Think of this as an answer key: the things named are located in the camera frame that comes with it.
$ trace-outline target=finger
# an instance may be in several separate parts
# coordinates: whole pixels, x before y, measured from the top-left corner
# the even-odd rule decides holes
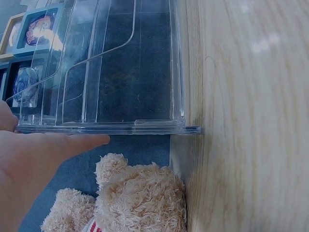
[[[81,134],[68,136],[61,133],[36,133],[27,136],[34,147],[46,151],[51,156],[59,156],[60,161],[110,142],[108,135]]]
[[[2,100],[0,100],[0,131],[14,132],[18,124],[18,118],[13,115],[10,107]]]
[[[92,150],[95,147],[107,145],[110,142],[108,135],[96,135],[96,134],[75,134],[69,136],[68,152],[69,158],[77,156],[83,152]]]

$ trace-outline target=hand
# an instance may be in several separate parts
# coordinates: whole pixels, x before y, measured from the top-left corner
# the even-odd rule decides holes
[[[17,134],[17,124],[0,101],[0,228],[6,232],[17,231],[62,162],[110,141],[108,135]]]

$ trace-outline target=wooden frame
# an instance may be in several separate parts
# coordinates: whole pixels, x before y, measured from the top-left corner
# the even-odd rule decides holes
[[[0,61],[1,62],[9,61],[14,58],[13,51],[10,53],[5,53],[5,50],[7,48],[13,26],[16,24],[17,21],[22,21],[22,18],[24,17],[24,15],[25,13],[21,13],[21,14],[17,14],[17,15],[10,17],[9,22],[6,25],[6,28],[5,28],[1,43],[0,43]]]

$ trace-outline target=teddy bear ear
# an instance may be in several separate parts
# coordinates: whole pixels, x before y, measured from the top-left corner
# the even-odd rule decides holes
[[[113,175],[122,172],[126,167],[127,159],[122,154],[109,153],[101,157],[95,172],[99,189],[102,189],[102,186],[108,183]]]

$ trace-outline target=blue frame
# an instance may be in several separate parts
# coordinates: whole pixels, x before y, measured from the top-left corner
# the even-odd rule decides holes
[[[48,53],[50,50],[50,44],[41,44],[36,46],[24,46],[25,34],[28,30],[29,24],[32,20],[46,14],[47,12],[56,12],[55,21],[53,24],[53,31],[58,27],[59,20],[62,15],[63,4],[57,4],[50,7],[40,8],[35,11],[26,12],[21,22],[21,28],[18,32],[16,42],[13,45],[13,55],[15,57],[32,56],[34,51],[36,53]]]

